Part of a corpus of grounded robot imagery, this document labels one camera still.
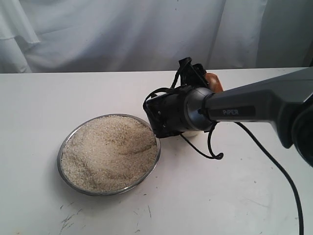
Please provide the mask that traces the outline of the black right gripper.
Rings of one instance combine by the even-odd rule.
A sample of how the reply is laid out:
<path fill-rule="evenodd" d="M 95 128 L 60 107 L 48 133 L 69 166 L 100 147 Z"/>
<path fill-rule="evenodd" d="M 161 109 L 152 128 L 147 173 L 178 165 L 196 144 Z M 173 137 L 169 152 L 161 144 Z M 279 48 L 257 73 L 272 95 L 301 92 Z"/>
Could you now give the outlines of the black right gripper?
<path fill-rule="evenodd" d="M 209 83 L 205 79 L 206 71 L 202 64 L 190 63 L 180 67 L 180 85 L 191 86 L 193 88 L 204 87 L 209 88 Z"/>

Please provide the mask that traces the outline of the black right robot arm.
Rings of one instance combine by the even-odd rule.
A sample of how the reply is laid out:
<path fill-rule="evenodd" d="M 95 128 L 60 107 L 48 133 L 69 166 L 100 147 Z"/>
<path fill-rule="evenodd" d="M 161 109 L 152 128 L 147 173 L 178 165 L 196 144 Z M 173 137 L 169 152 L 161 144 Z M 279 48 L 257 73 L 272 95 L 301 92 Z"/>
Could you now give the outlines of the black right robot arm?
<path fill-rule="evenodd" d="M 294 146 L 313 162 L 313 70 L 306 68 L 216 93 L 209 88 L 201 64 L 190 58 L 169 88 L 151 92 L 143 103 L 159 139 L 189 131 L 208 132 L 216 122 L 268 122 L 285 148 Z"/>

